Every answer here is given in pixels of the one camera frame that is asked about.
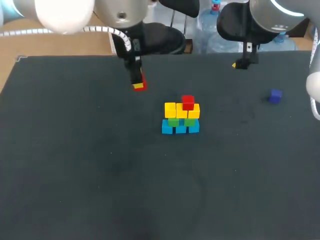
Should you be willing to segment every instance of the cable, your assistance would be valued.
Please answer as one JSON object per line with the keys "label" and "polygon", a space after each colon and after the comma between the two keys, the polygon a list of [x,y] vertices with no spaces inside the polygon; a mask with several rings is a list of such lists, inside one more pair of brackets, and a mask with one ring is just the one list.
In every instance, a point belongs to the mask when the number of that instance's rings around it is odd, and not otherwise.
{"label": "cable", "polygon": [[[118,29],[109,27],[109,26],[86,26],[81,31],[82,33],[88,32],[98,32],[98,33],[110,33],[116,36],[119,36],[125,45],[127,52],[131,51],[131,41],[130,38]],[[0,33],[1,37],[12,37],[12,36],[21,36],[21,35],[35,35],[35,34],[54,34],[55,32],[46,29],[46,28],[35,28],[35,29],[26,29],[26,30],[15,30],[15,31],[4,31]]]}
{"label": "cable", "polygon": [[[314,55],[315,55],[317,46],[318,46],[318,30],[317,30],[317,28],[315,28],[314,39],[313,39],[313,48],[312,48],[311,59],[310,59],[310,66],[311,66],[311,63],[314,59]],[[313,116],[317,120],[320,121],[320,115],[317,110],[316,100],[314,100],[312,97],[310,97],[310,104],[311,104],[311,111],[313,113]]]}

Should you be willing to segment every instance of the plastic bottle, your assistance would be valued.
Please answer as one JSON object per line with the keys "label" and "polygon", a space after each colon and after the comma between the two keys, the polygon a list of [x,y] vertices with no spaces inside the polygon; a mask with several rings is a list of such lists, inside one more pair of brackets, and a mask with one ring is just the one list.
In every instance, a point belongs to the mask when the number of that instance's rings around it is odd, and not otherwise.
{"label": "plastic bottle", "polygon": [[295,51],[298,50],[296,43],[286,36],[285,32],[280,33],[271,42],[261,44],[259,52]]}
{"label": "plastic bottle", "polygon": [[197,18],[194,52],[234,53],[239,52],[239,42],[223,39],[217,31],[217,19],[220,13],[221,0],[212,0],[211,8],[204,9]]}

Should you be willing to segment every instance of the block stack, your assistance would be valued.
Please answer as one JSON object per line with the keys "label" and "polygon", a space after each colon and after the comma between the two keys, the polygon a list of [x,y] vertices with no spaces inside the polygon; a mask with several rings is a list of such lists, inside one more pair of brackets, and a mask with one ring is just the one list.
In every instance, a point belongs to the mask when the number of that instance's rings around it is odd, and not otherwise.
{"label": "block stack", "polygon": [[162,120],[162,133],[190,134],[200,130],[200,105],[195,103],[195,97],[182,96],[182,103],[166,102],[164,104],[164,117]]}

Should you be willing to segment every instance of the dark gray mat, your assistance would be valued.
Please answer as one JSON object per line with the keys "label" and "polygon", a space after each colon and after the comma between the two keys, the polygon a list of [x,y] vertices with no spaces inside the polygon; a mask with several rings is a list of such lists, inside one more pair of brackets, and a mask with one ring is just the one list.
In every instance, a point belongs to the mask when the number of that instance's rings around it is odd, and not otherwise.
{"label": "dark gray mat", "polygon": [[[309,57],[261,54],[247,71],[234,54],[146,57],[142,93],[114,57],[22,59],[0,96],[0,239],[319,238]],[[182,94],[201,133],[162,135]]]}

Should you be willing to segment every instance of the small yellow block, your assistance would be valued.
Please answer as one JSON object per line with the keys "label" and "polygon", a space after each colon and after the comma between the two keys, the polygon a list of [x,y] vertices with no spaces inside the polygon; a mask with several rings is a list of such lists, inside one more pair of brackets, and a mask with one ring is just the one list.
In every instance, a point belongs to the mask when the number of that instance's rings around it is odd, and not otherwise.
{"label": "small yellow block", "polygon": [[175,102],[166,102],[164,104],[164,117],[166,119],[175,118],[177,115],[176,103]]}
{"label": "small yellow block", "polygon": [[199,103],[194,104],[193,111],[188,111],[188,119],[200,118],[200,105]]}
{"label": "small yellow block", "polygon": [[135,83],[135,84],[132,84],[134,89],[142,89],[144,87],[144,83],[141,82],[141,83]]}
{"label": "small yellow block", "polygon": [[186,119],[188,118],[188,111],[183,111],[183,104],[176,104],[176,118],[177,119]]}

